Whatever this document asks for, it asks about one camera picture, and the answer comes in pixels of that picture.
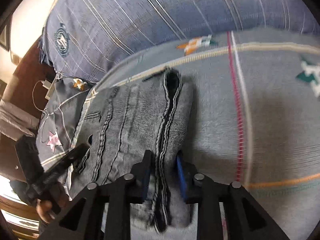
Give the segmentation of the person's left hand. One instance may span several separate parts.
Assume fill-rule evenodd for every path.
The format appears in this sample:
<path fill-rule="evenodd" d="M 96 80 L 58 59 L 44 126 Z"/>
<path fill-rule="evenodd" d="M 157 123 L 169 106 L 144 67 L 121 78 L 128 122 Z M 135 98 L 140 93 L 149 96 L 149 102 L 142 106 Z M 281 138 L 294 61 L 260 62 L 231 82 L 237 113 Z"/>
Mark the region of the person's left hand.
<path fill-rule="evenodd" d="M 59 205 L 60 209 L 64 209 L 69 203 L 69 196 L 65 192 L 63 185 L 58 182 L 54 192 L 54 199 Z M 55 219 L 55 215 L 52 211 L 52 202 L 49 200 L 37 200 L 36 212 L 42 221 L 49 224 Z"/>

